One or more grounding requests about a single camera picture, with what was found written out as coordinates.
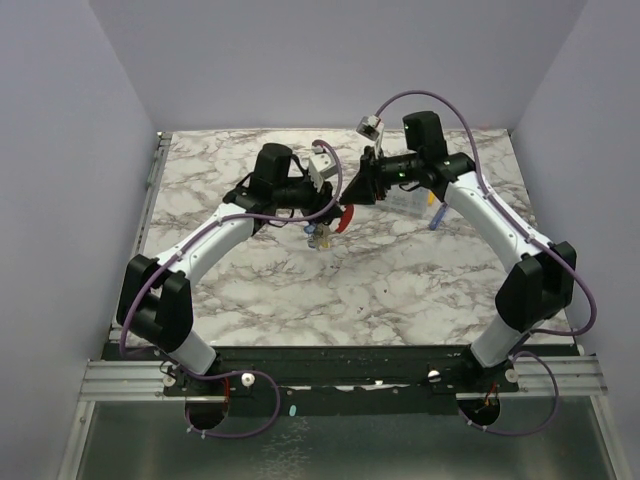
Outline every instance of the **white object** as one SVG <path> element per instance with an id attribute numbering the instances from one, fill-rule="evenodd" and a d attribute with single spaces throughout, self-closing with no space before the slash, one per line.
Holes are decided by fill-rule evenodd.
<path id="1" fill-rule="evenodd" d="M 176 252 L 182 252 L 182 258 L 175 262 L 169 270 L 172 272 L 184 272 L 191 281 L 191 286 L 196 285 L 229 250 L 244 242 L 253 234 L 253 219 L 240 218 L 224 222 L 220 227 L 214 228 L 204 237 L 198 240 L 189 251 L 183 251 L 182 247 L 201 230 L 213 222 L 229 215 L 246 213 L 244 208 L 235 204 L 223 203 L 218 207 L 209 219 L 191 233 L 180 243 L 162 252 L 158 257 L 158 265 L 164 265 Z"/>
<path id="2" fill-rule="evenodd" d="M 324 152 L 312 155 L 309 159 L 309 176 L 319 192 L 324 181 L 338 173 L 338 166 L 331 155 Z"/>
<path id="3" fill-rule="evenodd" d="M 527 231 L 542 243 L 551 241 L 525 222 L 507 203 L 489 187 L 494 198 Z M 450 183 L 444 194 L 444 200 L 451 208 L 460 213 L 491 249 L 498 255 L 504 269 L 510 272 L 513 266 L 522 260 L 522 255 L 531 256 L 540 253 L 540 249 L 529 243 L 528 237 L 517 232 L 511 224 L 496 210 L 480 189 L 476 172 L 461 175 L 456 182 Z"/>
<path id="4" fill-rule="evenodd" d="M 207 373 L 216 359 L 216 351 L 193 330 L 189 332 L 182 345 L 167 355 L 198 375 Z"/>
<path id="5" fill-rule="evenodd" d="M 256 377 L 253 373 L 243 373 L 240 380 L 242 381 L 242 385 L 247 388 L 256 383 Z"/>
<path id="6" fill-rule="evenodd" d="M 525 334 L 526 332 L 520 333 L 504 323 L 496 313 L 485 331 L 471 344 L 471 352 L 483 367 L 493 367 L 504 362 L 511 349 Z"/>
<path id="7" fill-rule="evenodd" d="M 383 210 L 397 211 L 411 217 L 424 218 L 427 213 L 427 201 L 429 190 L 416 188 L 412 192 L 401 190 L 398 185 L 392 186 L 387 192 L 387 197 L 376 203 Z"/>
<path id="8" fill-rule="evenodd" d="M 365 138 L 375 142 L 380 133 L 384 130 L 384 124 L 379 117 L 375 115 L 369 115 L 368 117 L 362 117 L 360 123 L 356 127 L 356 132 Z"/>

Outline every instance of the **red object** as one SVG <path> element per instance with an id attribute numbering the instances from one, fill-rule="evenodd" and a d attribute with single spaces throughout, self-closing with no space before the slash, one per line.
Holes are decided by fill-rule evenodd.
<path id="1" fill-rule="evenodd" d="M 338 228 L 336 228 L 336 233 L 342 233 L 347 229 L 351 223 L 351 219 L 353 218 L 354 211 L 355 208 L 353 205 L 347 205 L 344 207 L 344 214 L 340 217 L 340 223 L 338 224 Z"/>

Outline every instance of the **lavender wall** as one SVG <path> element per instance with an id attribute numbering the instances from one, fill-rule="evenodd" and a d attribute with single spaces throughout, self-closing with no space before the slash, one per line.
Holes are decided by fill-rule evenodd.
<path id="1" fill-rule="evenodd" d="M 90 1 L 167 130 L 354 127 L 409 88 L 450 98 L 475 126 L 515 127 L 585 3 Z M 399 102 L 387 123 L 426 105 Z"/>
<path id="2" fill-rule="evenodd" d="M 602 363 L 629 460 L 640 475 L 640 2 L 590 0 L 513 140 L 541 227 L 578 250 Z M 588 316 L 580 297 L 574 324 Z"/>
<path id="3" fill-rule="evenodd" d="M 0 478 L 52 479 L 157 137 L 85 0 L 0 2 Z"/>

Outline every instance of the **blue marker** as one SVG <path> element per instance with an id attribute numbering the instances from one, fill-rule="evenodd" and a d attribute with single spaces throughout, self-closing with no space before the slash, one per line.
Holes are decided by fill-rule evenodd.
<path id="1" fill-rule="evenodd" d="M 442 202 L 442 205 L 440 205 L 440 208 L 431 219 L 431 223 L 429 224 L 429 230 L 435 230 L 438 228 L 438 225 L 440 225 L 440 222 L 442 222 L 442 219 L 444 218 L 445 213 L 447 213 L 448 208 L 449 208 L 449 205 Z"/>

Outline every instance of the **white marble surface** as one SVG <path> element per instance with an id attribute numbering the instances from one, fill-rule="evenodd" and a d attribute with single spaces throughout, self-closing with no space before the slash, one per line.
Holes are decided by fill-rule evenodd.
<path id="1" fill-rule="evenodd" d="M 248 130 L 176 133 L 145 254 L 153 256 L 207 219 L 225 192 L 253 170 L 262 144 L 290 146 L 304 160 L 311 142 L 332 144 L 355 174 L 367 142 L 347 130 Z M 447 132 L 449 151 L 470 154 L 462 132 Z M 485 172 L 521 215 L 533 220 L 508 135 L 477 132 Z M 404 151 L 402 132 L 384 149 Z M 457 344 L 472 341 L 492 318 L 505 277 L 491 249 L 457 213 L 440 228 L 425 220 L 356 207 L 332 248 L 307 247 L 302 225 L 266 227 L 224 257 L 195 287 L 195 329 L 218 345 Z M 554 319 L 554 327 L 566 322 Z M 558 342 L 536 338 L 535 342 Z"/>

